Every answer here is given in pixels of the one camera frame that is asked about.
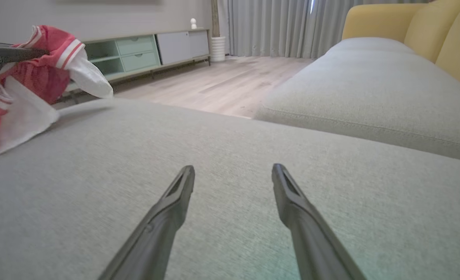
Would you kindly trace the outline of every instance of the white vase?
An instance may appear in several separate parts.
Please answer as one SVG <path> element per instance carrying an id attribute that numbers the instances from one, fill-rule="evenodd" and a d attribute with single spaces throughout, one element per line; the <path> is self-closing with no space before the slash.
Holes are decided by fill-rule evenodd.
<path id="1" fill-rule="evenodd" d="M 211 62 L 225 60 L 225 37 L 212 37 L 211 38 Z"/>

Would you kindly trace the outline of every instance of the wooden floor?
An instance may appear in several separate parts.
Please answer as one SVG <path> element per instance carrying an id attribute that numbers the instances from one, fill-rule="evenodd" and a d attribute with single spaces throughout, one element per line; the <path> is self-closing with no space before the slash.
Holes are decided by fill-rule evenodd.
<path id="1" fill-rule="evenodd" d="M 227 56 L 225 62 L 211 66 L 204 62 L 156 75 L 154 80 L 142 77 L 117 84 L 115 97 L 252 117 L 270 90 L 311 62 L 298 58 Z"/>

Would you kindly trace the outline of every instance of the drawer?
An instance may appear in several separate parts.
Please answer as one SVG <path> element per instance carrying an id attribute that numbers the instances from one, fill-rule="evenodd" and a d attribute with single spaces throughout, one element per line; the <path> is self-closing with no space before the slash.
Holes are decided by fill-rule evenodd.
<path id="1" fill-rule="evenodd" d="M 121 60 L 123 61 L 123 67 L 126 72 L 157 65 L 154 52 L 125 56 Z"/>
<path id="2" fill-rule="evenodd" d="M 120 51 L 120 55 L 154 50 L 152 36 L 120 39 L 117 40 L 116 43 L 118 44 L 118 51 Z"/>

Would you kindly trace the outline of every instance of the yellow sofa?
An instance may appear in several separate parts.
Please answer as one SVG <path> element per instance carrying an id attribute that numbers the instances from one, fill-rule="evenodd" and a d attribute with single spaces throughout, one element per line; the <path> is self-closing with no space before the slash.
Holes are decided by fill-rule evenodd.
<path id="1" fill-rule="evenodd" d="M 460 0 L 353 7 L 342 39 L 356 37 L 402 42 L 460 81 Z"/>

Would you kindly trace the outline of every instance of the sofa seat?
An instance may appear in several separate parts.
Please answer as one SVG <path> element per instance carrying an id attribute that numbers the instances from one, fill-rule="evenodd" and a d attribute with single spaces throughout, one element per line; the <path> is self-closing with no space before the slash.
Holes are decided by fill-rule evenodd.
<path id="1" fill-rule="evenodd" d="M 0 155 L 0 279 L 96 279 L 184 165 L 166 280 L 299 280 L 271 181 L 283 163 L 371 279 L 460 279 L 460 160 L 129 100 L 60 111 Z"/>
<path id="2" fill-rule="evenodd" d="M 254 118 L 460 159 L 460 82 L 391 39 L 341 41 Z"/>

